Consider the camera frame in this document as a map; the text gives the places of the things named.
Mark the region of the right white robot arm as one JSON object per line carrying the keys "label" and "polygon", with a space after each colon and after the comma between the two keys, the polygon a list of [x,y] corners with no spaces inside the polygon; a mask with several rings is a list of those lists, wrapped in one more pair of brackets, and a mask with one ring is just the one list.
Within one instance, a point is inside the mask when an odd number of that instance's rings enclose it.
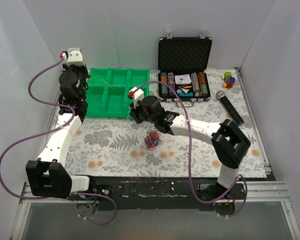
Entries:
{"label": "right white robot arm", "polygon": [[129,115],[137,124],[149,122],[163,134],[185,136],[212,145],[221,162],[215,184],[217,195],[222,199],[233,195],[235,188],[232,183],[251,146],[249,139],[233,120],[226,119],[222,123],[187,121],[185,116],[165,110],[153,95],[134,100],[129,105]]}

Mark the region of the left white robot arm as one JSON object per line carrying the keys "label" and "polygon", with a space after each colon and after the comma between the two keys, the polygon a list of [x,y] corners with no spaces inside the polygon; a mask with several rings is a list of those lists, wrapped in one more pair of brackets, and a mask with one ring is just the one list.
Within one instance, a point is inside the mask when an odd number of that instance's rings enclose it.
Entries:
{"label": "left white robot arm", "polygon": [[56,128],[36,160],[30,160],[25,170],[31,192],[38,197],[66,199],[79,192],[85,200],[96,196],[96,187],[85,175],[70,175],[65,161],[76,132],[81,127],[88,110],[86,91],[89,73],[86,66],[63,65],[59,76],[61,105]]}

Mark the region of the green compartment tray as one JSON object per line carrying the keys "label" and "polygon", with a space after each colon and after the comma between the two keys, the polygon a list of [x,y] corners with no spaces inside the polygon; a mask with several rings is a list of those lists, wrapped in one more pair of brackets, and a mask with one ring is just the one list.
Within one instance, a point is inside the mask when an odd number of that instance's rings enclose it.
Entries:
{"label": "green compartment tray", "polygon": [[129,91],[150,81],[149,69],[91,68],[89,74],[86,116],[93,118],[126,118]]}

